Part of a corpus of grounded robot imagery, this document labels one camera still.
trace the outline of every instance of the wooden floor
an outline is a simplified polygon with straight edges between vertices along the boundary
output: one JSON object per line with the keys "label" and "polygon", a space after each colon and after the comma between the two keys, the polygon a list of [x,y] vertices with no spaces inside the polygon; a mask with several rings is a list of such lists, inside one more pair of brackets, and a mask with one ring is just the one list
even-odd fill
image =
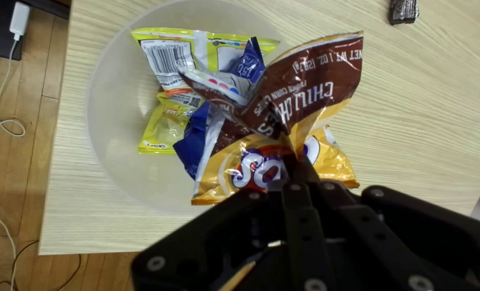
{"label": "wooden floor", "polygon": [[[19,250],[40,239],[51,140],[59,102],[67,22],[33,11],[27,27],[22,61],[0,103],[2,118],[19,118],[27,136],[14,139],[0,131],[0,216]],[[7,61],[0,58],[0,84]],[[130,289],[132,254],[80,255],[80,268],[64,289]],[[78,255],[38,257],[35,245],[17,260],[19,291],[56,289],[75,268]],[[0,228],[0,281],[9,278],[11,247]]]}

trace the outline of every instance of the light wood surface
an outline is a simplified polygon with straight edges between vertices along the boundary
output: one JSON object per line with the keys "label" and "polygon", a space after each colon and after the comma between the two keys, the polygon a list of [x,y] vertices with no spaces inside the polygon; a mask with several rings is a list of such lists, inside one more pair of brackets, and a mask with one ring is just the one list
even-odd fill
{"label": "light wood surface", "polygon": [[[90,73],[104,45],[159,0],[75,0],[40,254],[140,250],[185,218],[159,218],[117,191],[85,131]],[[384,184],[468,213],[480,195],[480,1],[419,1],[411,26],[385,24],[387,0],[237,0],[285,43],[364,32],[361,84],[331,118],[361,187]]]}
{"label": "light wood surface", "polygon": [[[30,14],[23,53],[4,90],[1,116],[19,118],[27,136],[11,139],[0,131],[0,216],[15,249],[38,239],[44,187],[56,124],[67,22],[41,11]],[[0,82],[7,60],[0,58]],[[36,244],[17,260],[19,291],[48,291],[62,284],[77,267],[77,255],[38,255]],[[61,291],[130,289],[132,254],[82,255],[74,279]],[[0,281],[9,278],[11,249],[0,228]]]}

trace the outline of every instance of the black device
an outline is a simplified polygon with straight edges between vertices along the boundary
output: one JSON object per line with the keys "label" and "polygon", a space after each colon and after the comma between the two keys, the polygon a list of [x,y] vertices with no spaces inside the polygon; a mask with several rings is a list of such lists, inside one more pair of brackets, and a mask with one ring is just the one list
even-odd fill
{"label": "black device", "polygon": [[[15,0],[0,0],[0,56],[9,58],[9,50],[12,47],[12,34],[9,32],[12,8]],[[51,13],[57,18],[67,19],[69,8],[59,1],[54,0],[19,0],[32,8],[43,9],[46,13]],[[12,60],[20,60],[20,45],[22,40],[19,40],[12,51]]]}
{"label": "black device", "polygon": [[235,289],[480,289],[480,221],[382,186],[353,195],[310,171],[292,166],[287,182],[237,192],[145,249],[133,288],[217,289],[255,260]]}

